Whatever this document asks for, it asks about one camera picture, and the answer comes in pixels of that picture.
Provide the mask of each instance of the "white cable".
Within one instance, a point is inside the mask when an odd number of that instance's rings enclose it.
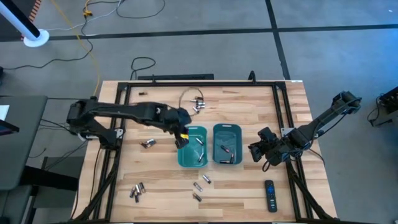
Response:
[[[122,2],[122,0],[119,0],[118,6],[116,6],[116,8],[113,9],[111,12],[109,12],[109,13],[107,13],[107,14],[105,14],[105,15],[102,15],[102,16],[98,16],[98,17],[94,17],[94,18],[92,18],[92,19],[89,19],[89,20],[87,20],[87,23],[89,23],[89,22],[91,22],[91,21],[94,21],[94,20],[96,20],[96,19],[102,18],[102,17],[109,16],[109,15],[112,14],[114,11],[116,11],[116,9],[120,6],[121,2]],[[45,29],[45,30],[47,30],[47,31],[51,31],[51,30],[64,30],[64,31],[68,31],[68,30],[72,30],[72,29],[74,29],[74,28],[76,28],[76,27],[80,27],[80,26],[83,26],[83,25],[84,25],[84,23],[75,25],[74,27],[72,27],[72,28],[67,28],[67,29],[64,29],[64,28],[53,28],[53,29]]]

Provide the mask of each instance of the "wooden table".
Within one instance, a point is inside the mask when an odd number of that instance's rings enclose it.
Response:
[[[114,103],[117,84],[116,81],[103,82],[99,101]],[[286,81],[286,85],[295,126],[307,124],[312,117],[303,83]],[[186,88],[134,87],[130,102],[156,101],[177,107],[178,98],[184,89]],[[273,132],[280,133],[271,87],[201,87],[200,90],[205,96],[206,109],[193,117],[192,125],[203,126],[208,131],[208,165],[202,169],[180,167],[177,163],[177,148],[173,135],[165,134],[154,127],[127,121],[111,221],[294,221],[285,164],[271,166],[266,173],[263,173],[261,167],[265,159],[258,163],[253,162],[248,149],[250,143],[259,141],[257,132],[262,128],[268,126]],[[146,91],[148,95],[139,96],[140,91]],[[182,107],[190,113],[193,112],[193,103],[188,101],[197,95],[198,92],[192,90],[183,97]],[[279,98],[285,126],[287,126],[281,93]],[[110,124],[108,118],[97,118],[97,120],[104,126]],[[244,158],[239,165],[220,166],[212,161],[213,126],[218,123],[238,124],[242,128]],[[144,149],[139,144],[152,138],[156,139],[157,144],[151,148]],[[75,216],[81,213],[90,199],[98,146],[99,142],[93,141],[87,147]],[[320,153],[316,141],[312,149]],[[95,186],[100,179],[103,156],[104,151],[101,150],[96,166]],[[302,160],[308,189],[325,211],[335,217],[333,199],[322,161],[311,152],[305,152]],[[210,185],[203,180],[203,174],[213,181]],[[266,179],[273,180],[275,183],[278,204],[276,213],[270,213],[267,210],[264,189]],[[147,193],[140,197],[139,203],[135,203],[129,194],[132,187],[139,182],[144,183]],[[193,186],[194,182],[198,182],[203,187],[203,192],[198,192]],[[202,202],[192,197],[193,192],[202,197]],[[106,192],[101,204],[100,217],[104,217],[107,197]],[[305,208],[299,190],[298,197],[302,216],[305,217]]]

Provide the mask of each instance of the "floor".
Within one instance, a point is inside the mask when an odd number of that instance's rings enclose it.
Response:
[[[84,0],[56,2],[73,24],[84,22]],[[337,214],[343,220],[368,223],[398,219],[397,126],[372,128],[366,121],[375,98],[398,84],[397,1],[165,2],[164,10],[148,19],[121,19],[113,13],[88,23],[87,34],[115,34],[91,40],[102,80],[128,79],[135,57],[156,60],[154,67],[139,75],[214,73],[219,80],[236,80],[246,79],[254,70],[258,79],[303,80],[314,117],[330,106],[337,93],[349,90],[363,97],[362,108],[320,139]],[[162,5],[162,0],[127,0],[119,11],[145,16]],[[95,4],[90,10],[99,16],[115,7]],[[42,1],[34,24],[43,29],[68,28],[49,0]],[[202,35],[180,32],[192,30],[205,31]],[[51,30],[50,34],[53,40],[37,49],[28,49],[21,41],[0,42],[1,66],[43,65],[52,58],[85,54],[71,39],[71,30]],[[147,63],[140,61],[137,67]],[[86,58],[53,62],[41,69],[6,70],[0,95],[87,98],[95,85],[93,64]],[[44,118],[65,122],[72,102],[50,100]],[[42,129],[32,156],[45,147],[48,150],[28,163],[39,167],[44,156],[61,156],[79,144],[66,132]],[[84,153],[82,149],[74,156]],[[71,207],[40,209],[35,223],[64,221]]]

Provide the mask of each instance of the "black desk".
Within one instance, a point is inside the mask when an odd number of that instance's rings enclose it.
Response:
[[[18,185],[77,190],[77,178],[25,165],[46,102],[46,96],[0,97],[0,105],[10,105],[6,121],[19,127],[19,133],[0,136],[0,190]]]

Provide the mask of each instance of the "black metal frame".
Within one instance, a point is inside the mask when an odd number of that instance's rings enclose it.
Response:
[[[197,86],[197,87],[203,87],[203,86],[269,86],[272,88],[272,92],[274,95],[274,101],[275,101],[275,110],[278,118],[278,124],[279,128],[284,128],[284,122],[283,122],[283,117],[282,117],[282,111],[279,103],[279,96],[278,96],[278,90],[282,92],[282,97],[284,101],[284,105],[286,108],[286,113],[287,113],[287,121],[289,124],[290,128],[293,128],[294,123],[293,123],[293,116],[290,110],[290,104],[289,104],[289,98],[287,96],[287,89],[286,89],[286,83],[285,82],[263,82],[263,81],[257,81],[256,76],[254,72],[251,72],[249,76],[249,80],[252,80],[251,82],[156,82],[155,80],[152,82],[145,82],[145,83],[128,83],[128,82],[119,82],[118,83],[118,89],[116,92],[116,99],[115,103],[120,103],[121,101],[121,96],[122,93],[125,91],[125,97],[124,97],[124,104],[128,105],[129,104],[129,99],[130,99],[130,93],[131,89],[134,87],[153,87],[153,86]],[[121,128],[125,128],[125,119],[121,119]],[[116,128],[116,118],[112,118],[111,120],[111,129]],[[116,165],[116,173],[117,175],[117,170],[120,162],[120,155],[121,155],[121,150],[118,150],[115,152],[115,157],[114,157],[114,165]],[[104,156],[104,161],[103,161],[103,166],[101,170],[101,177],[99,180],[99,186],[102,186],[105,183],[105,180],[107,179],[106,174],[108,173],[108,167],[109,167],[109,162],[110,162],[110,154],[111,151],[106,151],[105,156]],[[298,170],[298,175],[300,177],[300,180],[303,182],[304,186],[307,186],[306,181],[305,181],[305,176],[304,176],[304,170],[303,170],[303,165],[302,161],[300,158],[297,160],[297,170]],[[111,211],[113,207],[113,198],[114,198],[114,190],[116,187],[116,177],[111,181],[109,185],[109,195],[108,195],[108,201],[106,204],[106,213],[105,213],[105,220],[110,220],[111,218]],[[295,219],[298,221],[301,219],[301,213],[300,213],[300,207],[299,207],[299,199],[297,197],[297,191],[295,188],[295,183],[294,181],[289,177],[289,187],[290,187],[290,193],[292,196],[292,203],[294,206],[294,213],[295,213]],[[307,212],[307,218],[313,218],[312,215],[312,209],[309,205],[309,203],[304,199],[305,202],[305,209]],[[99,202],[94,208],[94,214],[93,214],[93,219],[98,220],[99,215],[100,215],[100,207],[101,207],[101,198],[99,199]]]

